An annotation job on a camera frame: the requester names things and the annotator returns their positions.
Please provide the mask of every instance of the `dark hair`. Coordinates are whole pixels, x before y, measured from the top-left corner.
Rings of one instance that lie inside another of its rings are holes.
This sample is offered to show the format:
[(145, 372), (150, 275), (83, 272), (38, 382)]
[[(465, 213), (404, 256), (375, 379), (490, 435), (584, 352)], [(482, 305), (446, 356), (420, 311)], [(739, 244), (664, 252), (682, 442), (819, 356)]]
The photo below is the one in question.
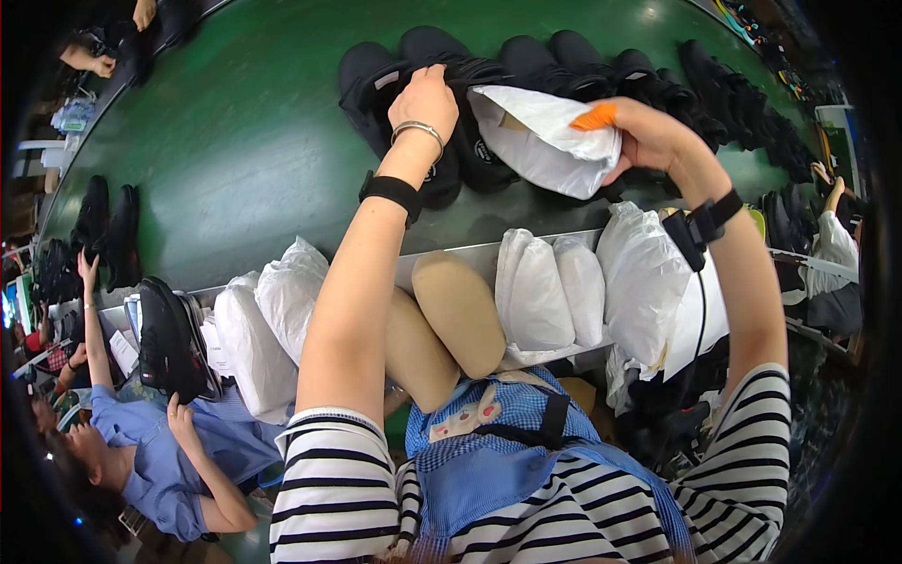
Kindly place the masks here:
[(107, 537), (118, 549), (129, 541), (129, 532), (119, 522), (125, 500), (117, 492), (91, 484), (85, 464), (69, 450), (65, 437), (56, 430), (44, 435), (52, 467), (72, 502), (82, 511), (82, 519), (99, 536)]

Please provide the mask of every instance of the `white plastic bag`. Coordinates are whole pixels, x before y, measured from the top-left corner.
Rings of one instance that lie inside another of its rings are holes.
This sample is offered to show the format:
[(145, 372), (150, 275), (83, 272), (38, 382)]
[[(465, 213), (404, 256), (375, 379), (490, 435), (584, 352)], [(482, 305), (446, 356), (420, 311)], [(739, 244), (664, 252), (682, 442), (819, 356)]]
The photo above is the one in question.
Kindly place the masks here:
[(504, 232), (501, 248), (498, 249), (498, 270), (495, 272), (495, 308), (504, 328), (507, 342), (513, 341), (508, 314), (511, 308), (511, 290), (517, 266), (523, 258), (526, 245), (532, 241), (532, 233), (527, 229), (508, 229)]
[(604, 276), (598, 257), (579, 237), (561, 236), (554, 244), (557, 273), (561, 277), (576, 344), (597, 347), (604, 324)]
[(554, 350), (575, 340), (564, 287), (551, 245), (533, 238), (523, 250), (511, 287), (508, 319), (520, 350)]
[(281, 260), (263, 267), (254, 291), (263, 318), (295, 364), (328, 269), (328, 261), (316, 247), (296, 237)]
[(611, 221), (595, 251), (607, 290), (604, 321), (611, 339), (630, 357), (657, 365), (692, 269), (658, 214), (643, 213), (629, 201), (609, 210)]
[(542, 188), (589, 199), (620, 159), (620, 130), (569, 126), (592, 109), (581, 102), (494, 85), (470, 87), (467, 99), (489, 149)]
[(288, 419), (285, 409), (297, 394), (298, 368), (253, 299), (259, 278), (259, 273), (238, 276), (216, 296), (216, 333), (247, 411), (260, 421), (280, 425)]
[(623, 347), (611, 347), (604, 365), (604, 377), (608, 384), (605, 402), (614, 410), (614, 417), (620, 417), (632, 409), (630, 384), (638, 379), (640, 369), (639, 362), (630, 358)]
[[(702, 281), (707, 301), (707, 315), (705, 316), (704, 335), (699, 355), (711, 350), (721, 337), (730, 332), (727, 324), (727, 309), (723, 303), (723, 293), (721, 292), (721, 282), (717, 277), (717, 268), (714, 266), (710, 251), (705, 252), (704, 255)], [(676, 320), (671, 329), (671, 335), (667, 339), (667, 354), (664, 356), (663, 365), (665, 382), (692, 362), (695, 357), (695, 347), (698, 346), (698, 333), (701, 329), (702, 290), (698, 283), (698, 277), (693, 274), (686, 285), (683, 299), (676, 308)], [(657, 373), (657, 370), (644, 369), (640, 378), (650, 380)]]

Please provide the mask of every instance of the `black wrist strap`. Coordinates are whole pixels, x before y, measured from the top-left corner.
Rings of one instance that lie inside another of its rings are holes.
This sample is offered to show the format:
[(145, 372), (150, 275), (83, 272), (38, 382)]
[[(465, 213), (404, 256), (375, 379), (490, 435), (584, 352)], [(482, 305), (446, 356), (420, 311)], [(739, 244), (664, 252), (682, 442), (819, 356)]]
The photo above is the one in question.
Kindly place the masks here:
[(360, 188), (360, 201), (363, 203), (370, 196), (379, 196), (390, 199), (407, 210), (407, 222), (405, 228), (410, 229), (419, 219), (419, 212), (423, 209), (423, 199), (412, 186), (401, 179), (392, 176), (373, 176), (373, 171), (366, 172), (366, 180)]
[(682, 211), (661, 221), (661, 225), (673, 239), (693, 272), (704, 268), (704, 251), (708, 244), (723, 237), (723, 226), (742, 209), (742, 200), (736, 190), (730, 190), (716, 203), (707, 200), (692, 210), (688, 216)]

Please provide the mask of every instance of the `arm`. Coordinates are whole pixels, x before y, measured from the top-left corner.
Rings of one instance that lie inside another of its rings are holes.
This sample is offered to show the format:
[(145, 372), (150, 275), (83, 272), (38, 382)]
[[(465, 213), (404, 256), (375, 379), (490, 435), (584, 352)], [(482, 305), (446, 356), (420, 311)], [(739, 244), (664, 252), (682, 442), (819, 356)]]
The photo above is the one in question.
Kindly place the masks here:
[(115, 69), (115, 59), (106, 55), (95, 57), (91, 51), (77, 43), (70, 43), (60, 55), (60, 60), (75, 70), (92, 70), (104, 79), (112, 77)]
[(251, 511), (241, 491), (232, 483), (215, 462), (210, 460), (200, 444), (191, 416), (194, 410), (179, 405), (179, 393), (172, 394), (167, 409), (172, 435), (179, 442), (191, 465), (204, 480), (213, 498), (200, 496), (200, 512), (210, 532), (244, 532), (257, 525), (257, 516)]
[[(449, 139), (457, 106), (443, 73), (441, 65), (417, 70), (389, 109), (391, 123), (420, 121)], [(437, 156), (436, 139), (410, 128), (377, 175), (419, 190)], [(383, 198), (367, 198), (357, 209), (313, 310), (300, 356), (297, 411), (346, 407), (382, 425), (385, 329), (406, 218), (404, 208)]]
[(79, 366), (86, 362), (87, 348), (84, 343), (78, 343), (75, 354), (72, 355), (72, 358), (70, 358), (66, 365), (62, 367), (62, 370), (60, 370), (60, 379), (57, 380), (56, 387), (53, 388), (53, 391), (56, 393), (63, 393), (72, 387), (72, 381), (75, 380), (75, 371)]
[(97, 264), (100, 257), (94, 257), (94, 263), (87, 265), (85, 252), (78, 254), (78, 274), (85, 283), (85, 349), (87, 351), (87, 369), (91, 373), (91, 385), (104, 385), (110, 390), (113, 378), (110, 376), (109, 359), (104, 346), (104, 334), (100, 330), (100, 319), (97, 318), (97, 305), (94, 303), (94, 282), (97, 280)]
[(830, 190), (830, 195), (827, 196), (827, 201), (824, 203), (824, 211), (822, 213), (827, 213), (828, 211), (836, 213), (836, 206), (839, 205), (840, 198), (845, 192), (845, 180), (842, 179), (842, 176), (836, 177), (836, 182), (833, 184), (833, 190)]
[[(676, 119), (634, 100), (614, 98), (614, 123), (624, 130), (623, 153), (604, 184), (630, 166), (666, 171), (690, 208), (726, 195), (730, 177), (704, 142)], [(786, 322), (777, 273), (754, 221), (738, 213), (711, 243), (730, 324), (730, 377), (725, 400), (755, 366), (787, 365)]]

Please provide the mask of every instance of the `blue gingham apron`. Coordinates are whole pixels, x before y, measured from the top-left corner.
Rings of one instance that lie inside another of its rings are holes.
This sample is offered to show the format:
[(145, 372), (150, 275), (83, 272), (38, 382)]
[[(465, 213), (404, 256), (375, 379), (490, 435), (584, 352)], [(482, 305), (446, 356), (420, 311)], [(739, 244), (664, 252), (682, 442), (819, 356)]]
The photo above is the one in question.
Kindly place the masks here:
[[(567, 398), (548, 370), (533, 367), (526, 372), (549, 385), (506, 382), (493, 374), (460, 383), (448, 403), (435, 413), (423, 413), (416, 403), (411, 408), (405, 445), (408, 456), (416, 459), (423, 494), (422, 523), (412, 550), (414, 561), (443, 559), (456, 532), (491, 512), (529, 498), (548, 481), (557, 459), (568, 456), (620, 469), (645, 482), (654, 495), (661, 528), (675, 557), (695, 562), (689, 530), (667, 484), (629, 454), (603, 443), (588, 416)], [(467, 404), (478, 404), (491, 385), (496, 386), (493, 402), (500, 405), (492, 421), (474, 432), (429, 443), (431, 427), (448, 421)], [(542, 437), (539, 432), (546, 430), (546, 408), (551, 409), (553, 403), (560, 406), (565, 398), (566, 415), (560, 417), (563, 429), (558, 425), (556, 431), (558, 444), (554, 444), (554, 437), (546, 437), (552, 449), (535, 441), (528, 446), (529, 439), (502, 437), (516, 437), (517, 430), (534, 431), (523, 434)], [(499, 431), (486, 431), (492, 428)]]

